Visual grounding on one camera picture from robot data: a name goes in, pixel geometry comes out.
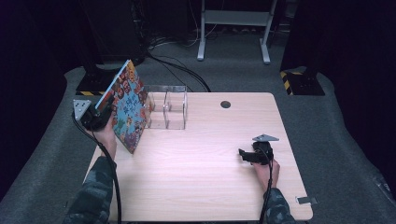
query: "wooden tabletop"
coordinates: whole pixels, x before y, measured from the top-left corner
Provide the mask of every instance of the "wooden tabletop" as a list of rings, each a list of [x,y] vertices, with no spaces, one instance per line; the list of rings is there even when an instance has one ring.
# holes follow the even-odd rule
[[[271,142],[281,166],[277,186],[291,214],[309,220],[310,204],[295,200],[306,192],[275,98],[263,92],[188,92],[185,130],[146,129],[134,154],[119,142],[122,220],[258,220],[264,192],[238,148],[252,152],[252,138],[263,133],[279,138]],[[92,164],[99,155],[97,148]],[[110,220],[117,220],[115,194]]]

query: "camouflage sleeve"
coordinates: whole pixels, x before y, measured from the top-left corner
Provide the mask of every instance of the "camouflage sleeve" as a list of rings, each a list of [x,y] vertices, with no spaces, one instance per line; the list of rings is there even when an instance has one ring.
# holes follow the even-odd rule
[[[113,178],[106,157],[99,157],[64,218],[69,223],[107,223],[113,197]]]
[[[286,202],[283,194],[279,189],[271,189],[270,198],[268,199],[267,211],[265,214],[267,223],[296,223],[294,217],[290,213],[288,202]]]

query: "acrylic divider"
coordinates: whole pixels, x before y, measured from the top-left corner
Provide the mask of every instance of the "acrylic divider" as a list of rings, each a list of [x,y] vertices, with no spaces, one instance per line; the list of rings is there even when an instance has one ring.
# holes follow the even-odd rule
[[[186,86],[147,86],[145,103],[147,125],[150,129],[183,130],[187,118]]]

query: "picture book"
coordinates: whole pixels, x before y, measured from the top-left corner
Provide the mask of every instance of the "picture book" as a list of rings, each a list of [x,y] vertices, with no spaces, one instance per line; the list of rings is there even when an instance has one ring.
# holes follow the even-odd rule
[[[128,60],[96,105],[101,111],[108,100],[113,100],[114,132],[131,153],[134,153],[147,123],[144,107],[147,95],[134,64]]]

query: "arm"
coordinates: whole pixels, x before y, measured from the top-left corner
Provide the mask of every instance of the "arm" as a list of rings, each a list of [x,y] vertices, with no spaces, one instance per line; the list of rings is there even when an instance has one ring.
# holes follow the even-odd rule
[[[270,169],[268,165],[260,165],[253,163],[254,169],[256,170],[257,177],[264,190],[267,190],[268,180],[270,177]],[[276,188],[277,180],[279,179],[280,165],[276,160],[273,162],[273,181],[271,185],[270,197],[265,212],[265,218],[267,223],[295,223],[293,216],[290,214],[290,208],[288,202],[286,202],[283,194],[279,189]]]
[[[98,142],[105,146],[111,159],[114,161],[117,142],[111,125],[112,117],[110,117],[103,130],[94,133],[87,131],[87,133],[94,136]],[[102,153],[88,172],[82,188],[64,218],[64,224],[107,223],[112,198],[112,167],[104,153]]]

